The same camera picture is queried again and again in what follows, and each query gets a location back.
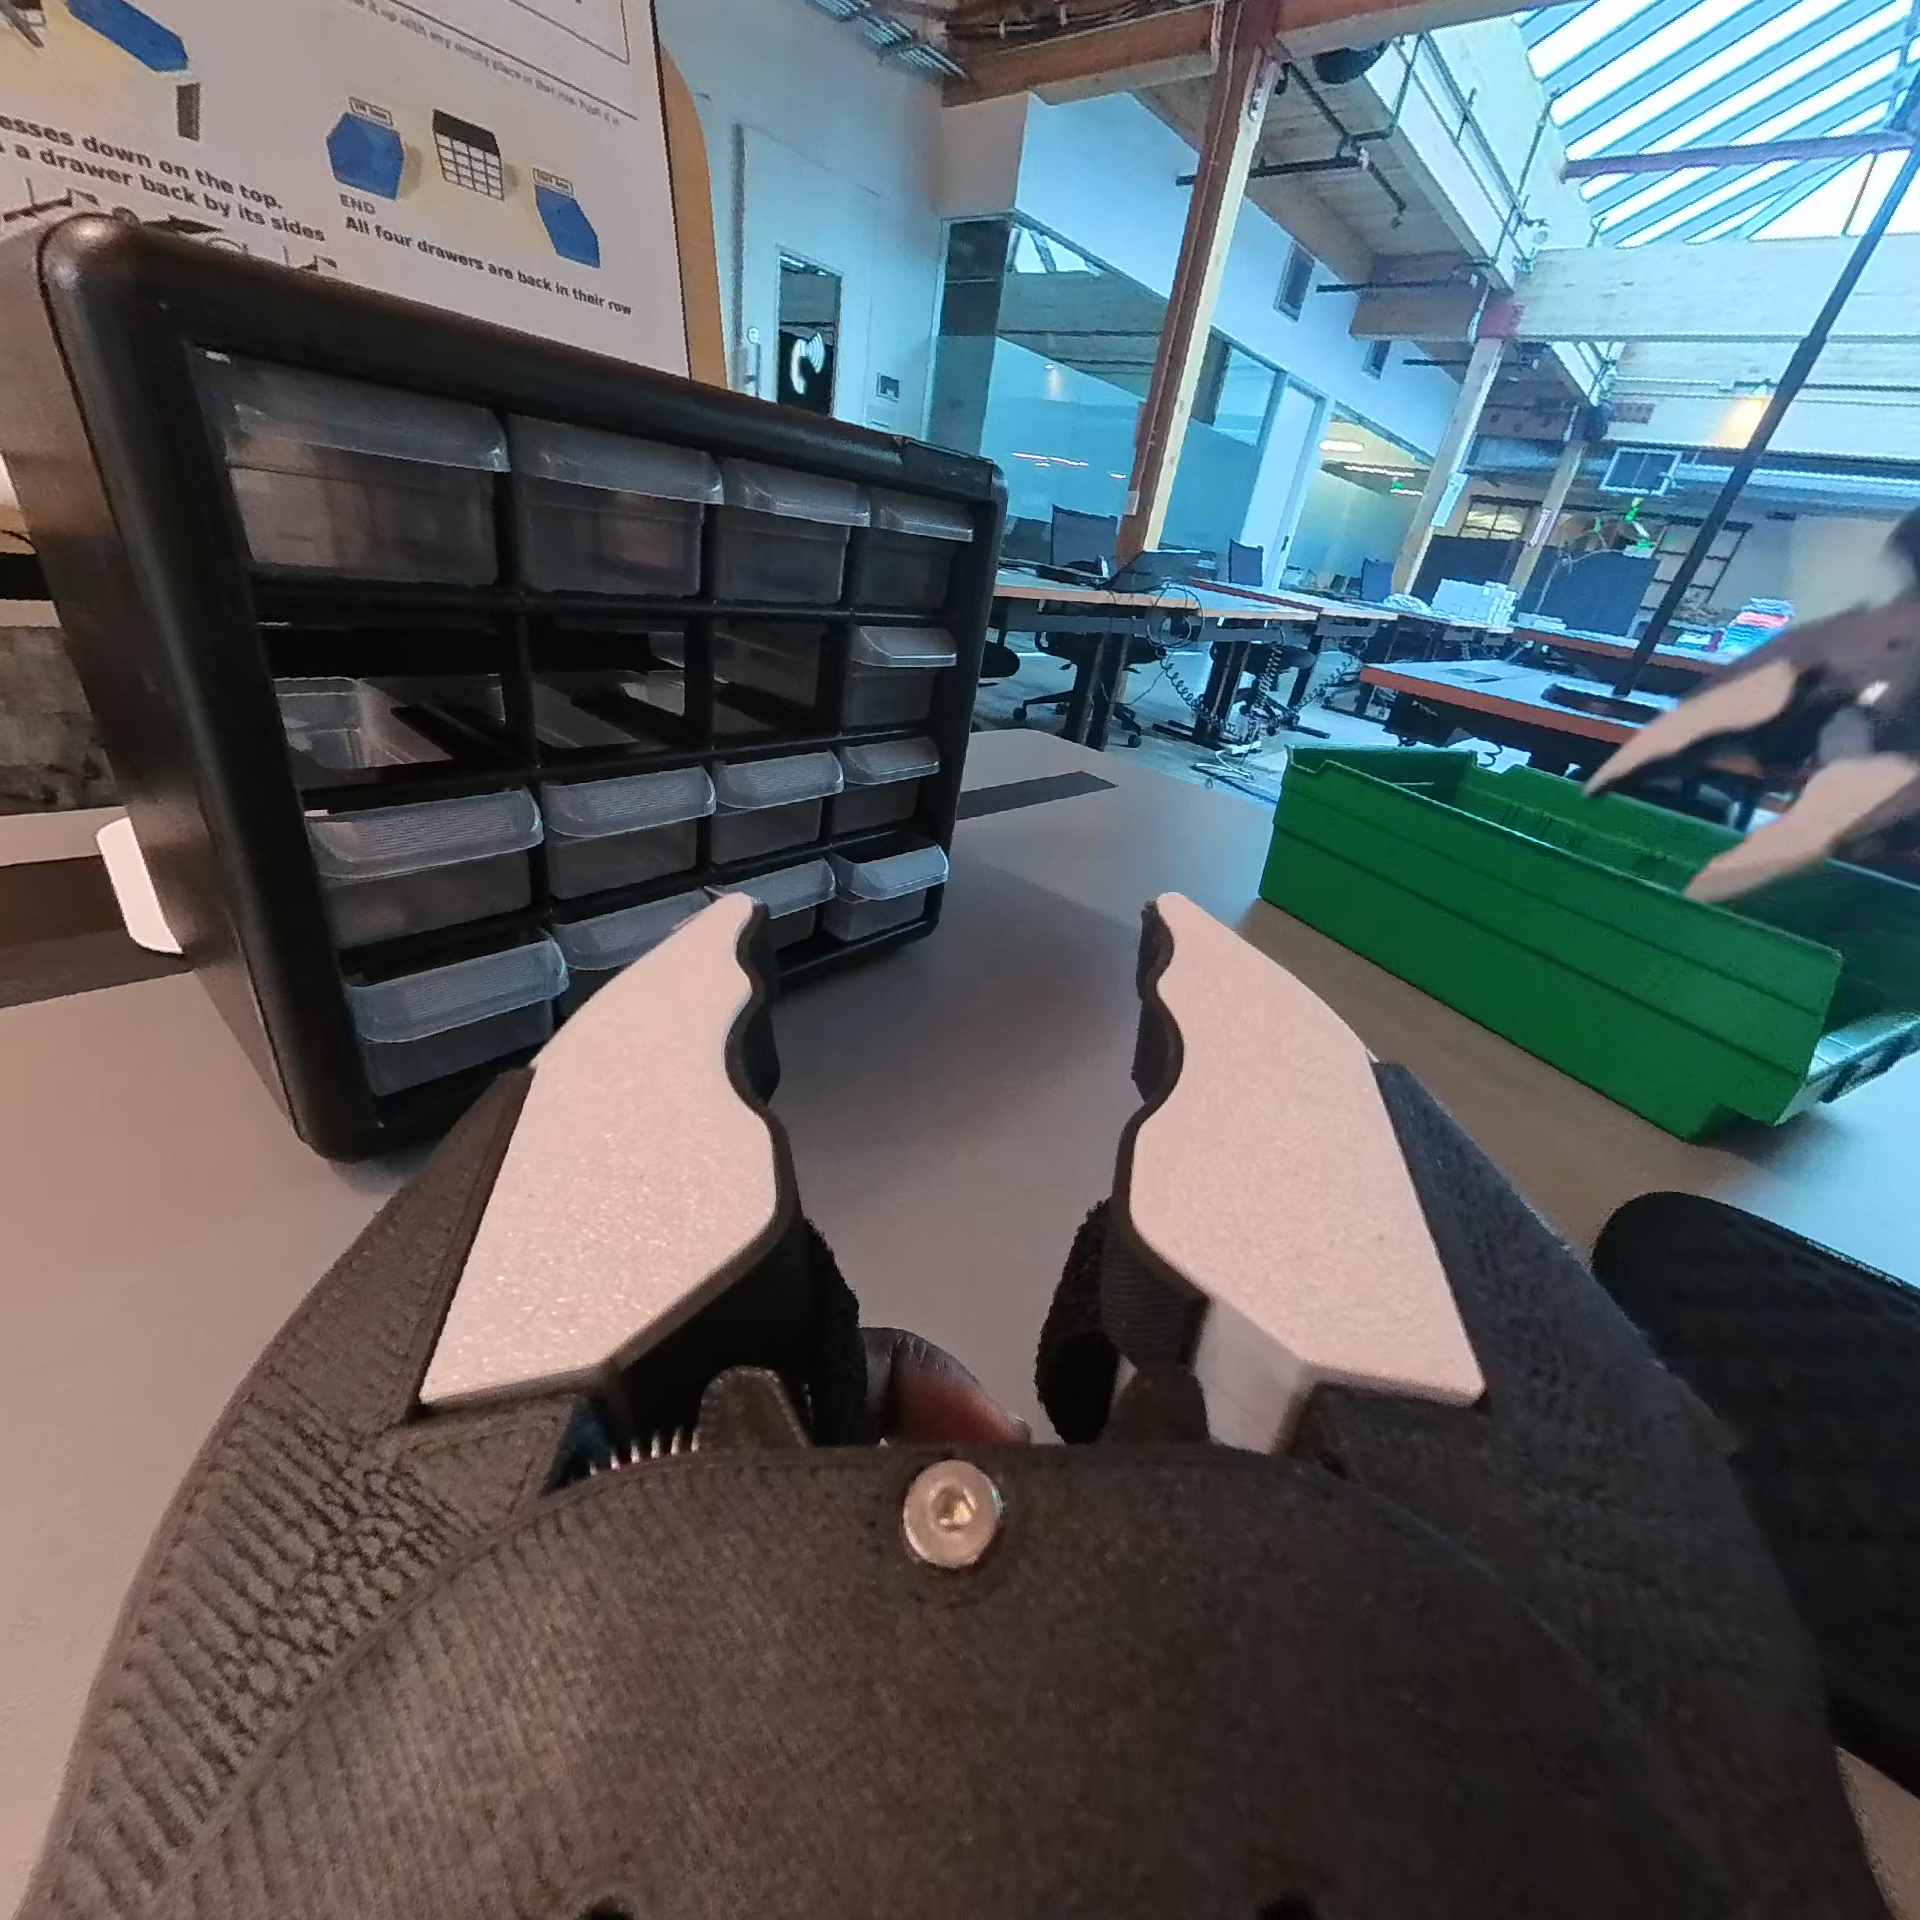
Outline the black tape strip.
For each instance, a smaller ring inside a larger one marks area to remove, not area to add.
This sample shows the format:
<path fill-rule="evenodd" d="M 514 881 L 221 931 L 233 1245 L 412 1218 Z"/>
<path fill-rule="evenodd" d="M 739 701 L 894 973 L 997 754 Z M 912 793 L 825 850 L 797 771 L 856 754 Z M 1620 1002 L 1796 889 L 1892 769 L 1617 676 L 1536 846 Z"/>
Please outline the black tape strip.
<path fill-rule="evenodd" d="M 1016 781 L 984 785 L 960 796 L 956 806 L 956 820 L 980 820 L 1003 812 L 1092 797 L 1100 793 L 1110 793 L 1114 788 L 1114 779 L 1078 769 L 1060 774 L 1038 774 Z"/>

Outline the frosted glass partition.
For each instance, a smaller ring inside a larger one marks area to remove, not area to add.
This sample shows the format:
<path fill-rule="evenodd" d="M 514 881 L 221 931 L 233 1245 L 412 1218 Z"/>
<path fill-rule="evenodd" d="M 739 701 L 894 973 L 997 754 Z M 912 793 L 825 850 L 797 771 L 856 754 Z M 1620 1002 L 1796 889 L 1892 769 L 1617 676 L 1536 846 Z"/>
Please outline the frosted glass partition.
<path fill-rule="evenodd" d="M 1013 518 L 1117 521 L 1166 299 L 1016 215 L 949 222 L 929 442 L 998 467 Z"/>

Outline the tan wooden board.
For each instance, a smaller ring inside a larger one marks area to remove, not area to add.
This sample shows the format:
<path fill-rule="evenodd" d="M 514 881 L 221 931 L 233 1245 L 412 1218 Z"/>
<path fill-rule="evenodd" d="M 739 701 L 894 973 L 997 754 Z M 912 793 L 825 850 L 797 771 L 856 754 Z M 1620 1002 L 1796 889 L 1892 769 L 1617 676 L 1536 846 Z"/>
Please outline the tan wooden board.
<path fill-rule="evenodd" d="M 730 341 L 717 270 L 714 172 L 698 101 L 665 42 L 656 38 L 664 143 L 680 252 L 689 378 L 730 388 Z"/>

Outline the orange-edged office desk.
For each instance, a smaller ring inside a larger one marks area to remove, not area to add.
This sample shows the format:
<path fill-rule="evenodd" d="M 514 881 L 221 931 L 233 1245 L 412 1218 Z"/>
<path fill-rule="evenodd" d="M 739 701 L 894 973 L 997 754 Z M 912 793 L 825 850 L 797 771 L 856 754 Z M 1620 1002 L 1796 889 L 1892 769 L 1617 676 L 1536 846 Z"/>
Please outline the orange-edged office desk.
<path fill-rule="evenodd" d="M 1402 739 L 1446 739 L 1451 731 L 1530 753 L 1576 759 L 1628 741 L 1642 718 L 1605 711 L 1611 682 L 1576 679 L 1564 669 L 1499 660 L 1370 663 L 1360 683 L 1387 699 L 1385 726 Z"/>
<path fill-rule="evenodd" d="M 1073 668 L 1060 737 L 1105 753 L 1114 737 L 1134 747 L 1146 734 L 1212 753 L 1276 734 L 1325 739 L 1306 723 L 1306 701 L 1323 643 L 1349 604 L 1310 593 L 1259 593 L 1201 582 L 1134 589 L 1115 582 L 1044 580 L 1003 570 L 990 611 L 990 651 L 1013 654 L 1032 638 Z M 1137 668 L 1155 665 L 1188 709 L 1181 725 L 1147 725 L 1123 699 Z"/>

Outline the black drawer cabinet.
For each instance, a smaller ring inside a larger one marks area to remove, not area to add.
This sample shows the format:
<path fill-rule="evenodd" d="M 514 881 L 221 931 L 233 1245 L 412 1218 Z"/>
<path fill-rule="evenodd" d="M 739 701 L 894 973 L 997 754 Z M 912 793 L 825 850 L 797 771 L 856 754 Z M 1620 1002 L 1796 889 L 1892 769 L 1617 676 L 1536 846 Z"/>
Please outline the black drawer cabinet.
<path fill-rule="evenodd" d="M 161 923 L 296 1133 L 361 1162 L 440 1133 L 533 1054 L 395 1106 L 353 1065 L 304 871 L 273 673 L 197 386 L 202 350 L 988 507 L 954 835 L 1005 485 L 977 454 L 796 417 L 514 326 L 299 274 L 157 227 L 67 215 L 4 247 L 4 460 L 147 863 Z"/>

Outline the rows of cabinet drawers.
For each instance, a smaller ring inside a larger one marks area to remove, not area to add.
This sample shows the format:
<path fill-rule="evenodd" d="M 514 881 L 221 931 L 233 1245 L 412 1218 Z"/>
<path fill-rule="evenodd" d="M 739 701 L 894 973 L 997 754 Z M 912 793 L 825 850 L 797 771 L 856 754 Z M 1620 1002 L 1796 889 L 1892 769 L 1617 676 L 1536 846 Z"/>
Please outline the rows of cabinet drawers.
<path fill-rule="evenodd" d="M 533 1054 L 717 897 L 924 940 L 988 507 L 202 350 L 353 1065 Z"/>

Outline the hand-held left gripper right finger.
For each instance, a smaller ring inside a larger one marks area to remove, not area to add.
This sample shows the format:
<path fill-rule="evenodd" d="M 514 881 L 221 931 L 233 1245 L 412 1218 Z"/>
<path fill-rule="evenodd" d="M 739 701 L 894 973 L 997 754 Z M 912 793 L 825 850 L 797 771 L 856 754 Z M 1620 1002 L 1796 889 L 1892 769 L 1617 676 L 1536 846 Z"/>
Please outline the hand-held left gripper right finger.
<path fill-rule="evenodd" d="M 1210 1435 L 1277 1453 L 1318 1388 L 1473 1407 L 1486 1381 L 1377 1055 L 1179 893 L 1142 910 L 1117 1146 L 1117 1356 L 1196 1382 Z"/>

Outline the green plastic bin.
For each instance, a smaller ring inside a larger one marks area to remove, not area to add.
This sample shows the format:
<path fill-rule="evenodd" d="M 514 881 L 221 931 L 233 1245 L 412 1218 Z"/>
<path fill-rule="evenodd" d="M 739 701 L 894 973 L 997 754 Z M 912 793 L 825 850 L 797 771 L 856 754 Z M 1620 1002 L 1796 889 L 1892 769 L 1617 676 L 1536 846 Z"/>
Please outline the green plastic bin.
<path fill-rule="evenodd" d="M 1288 757 L 1261 900 L 1685 1141 L 1918 1054 L 1916 884 L 1688 893 L 1738 835 L 1470 753 Z"/>

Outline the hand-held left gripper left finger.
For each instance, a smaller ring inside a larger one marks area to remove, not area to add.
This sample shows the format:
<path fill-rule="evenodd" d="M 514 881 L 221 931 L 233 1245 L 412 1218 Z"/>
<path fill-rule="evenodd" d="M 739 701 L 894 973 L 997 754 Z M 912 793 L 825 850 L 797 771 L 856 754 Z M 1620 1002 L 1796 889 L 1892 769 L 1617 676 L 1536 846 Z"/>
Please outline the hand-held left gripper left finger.
<path fill-rule="evenodd" d="M 478 1407 L 640 1359 L 742 1279 L 797 1212 L 770 1097 L 762 900 L 717 897 L 542 1047 L 418 1401 Z"/>

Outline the black office chair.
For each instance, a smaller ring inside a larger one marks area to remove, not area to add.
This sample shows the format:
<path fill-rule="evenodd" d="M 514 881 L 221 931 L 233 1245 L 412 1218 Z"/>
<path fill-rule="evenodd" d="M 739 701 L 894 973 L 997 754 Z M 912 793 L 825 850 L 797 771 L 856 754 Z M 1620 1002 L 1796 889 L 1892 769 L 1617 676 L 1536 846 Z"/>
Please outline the black office chair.
<path fill-rule="evenodd" d="M 1057 507 L 1049 527 L 1049 562 L 1075 579 L 1085 573 L 1105 585 L 1114 572 L 1120 521 Z M 1033 694 L 1020 707 L 1020 725 L 1035 709 L 1054 707 L 1064 714 L 1060 737 L 1105 753 L 1110 739 L 1114 709 L 1124 658 L 1134 633 L 1115 614 L 1067 621 L 1073 630 L 1041 633 L 1041 651 L 1057 665 L 1073 665 L 1067 693 Z"/>

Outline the person's left hand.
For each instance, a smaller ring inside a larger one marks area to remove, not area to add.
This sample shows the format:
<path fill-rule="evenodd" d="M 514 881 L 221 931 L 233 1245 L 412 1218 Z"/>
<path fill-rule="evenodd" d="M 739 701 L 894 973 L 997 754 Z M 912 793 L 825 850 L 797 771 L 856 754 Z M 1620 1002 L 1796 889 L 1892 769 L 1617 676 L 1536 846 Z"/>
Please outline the person's left hand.
<path fill-rule="evenodd" d="M 865 1327 L 866 1419 L 877 1444 L 1024 1447 L 1026 1422 L 997 1403 L 969 1367 L 902 1327 Z"/>

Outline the white instruction poster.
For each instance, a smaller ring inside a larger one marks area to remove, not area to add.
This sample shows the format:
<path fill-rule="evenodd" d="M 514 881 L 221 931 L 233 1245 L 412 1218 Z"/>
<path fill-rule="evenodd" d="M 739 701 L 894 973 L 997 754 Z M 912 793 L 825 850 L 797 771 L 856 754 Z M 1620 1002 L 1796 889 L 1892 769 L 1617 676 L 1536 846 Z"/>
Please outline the white instruction poster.
<path fill-rule="evenodd" d="M 2 205 L 689 371 L 652 5 L 4 5 Z"/>

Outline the black textured cloth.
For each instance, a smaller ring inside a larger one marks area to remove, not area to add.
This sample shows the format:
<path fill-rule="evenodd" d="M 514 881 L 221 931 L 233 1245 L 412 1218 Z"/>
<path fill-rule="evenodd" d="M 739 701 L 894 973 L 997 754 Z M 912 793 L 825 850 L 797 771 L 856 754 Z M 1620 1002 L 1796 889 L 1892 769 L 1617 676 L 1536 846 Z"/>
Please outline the black textured cloth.
<path fill-rule="evenodd" d="M 1625 1202 L 1590 1270 L 1705 1405 L 1837 1743 L 1918 1795 L 1918 1293 L 1718 1201 Z"/>

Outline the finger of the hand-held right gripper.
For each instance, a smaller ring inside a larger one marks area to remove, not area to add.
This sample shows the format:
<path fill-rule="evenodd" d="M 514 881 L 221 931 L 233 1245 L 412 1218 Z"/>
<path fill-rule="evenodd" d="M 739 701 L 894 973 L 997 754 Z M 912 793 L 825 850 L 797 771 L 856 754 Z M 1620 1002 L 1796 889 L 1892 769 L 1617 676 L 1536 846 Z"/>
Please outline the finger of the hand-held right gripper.
<path fill-rule="evenodd" d="M 1883 831 L 1918 806 L 1913 757 L 1844 757 L 1825 764 L 1798 799 L 1688 883 L 1688 898 L 1728 902 L 1825 863 L 1862 837 Z"/>
<path fill-rule="evenodd" d="M 1757 663 L 1714 679 L 1622 741 L 1585 785 L 1585 793 L 1595 797 L 1650 765 L 1680 759 L 1693 747 L 1761 731 L 1787 711 L 1798 682 L 1801 674 L 1793 663 Z"/>

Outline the white door with phone icon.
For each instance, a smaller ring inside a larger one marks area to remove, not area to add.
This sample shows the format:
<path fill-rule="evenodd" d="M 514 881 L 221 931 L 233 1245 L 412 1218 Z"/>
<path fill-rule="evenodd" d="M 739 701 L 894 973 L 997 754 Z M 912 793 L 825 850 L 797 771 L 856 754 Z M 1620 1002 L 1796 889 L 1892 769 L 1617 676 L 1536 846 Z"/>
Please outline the white door with phone icon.
<path fill-rule="evenodd" d="M 848 276 L 822 259 L 773 239 L 742 263 L 737 385 L 787 411 L 843 411 L 856 302 Z"/>

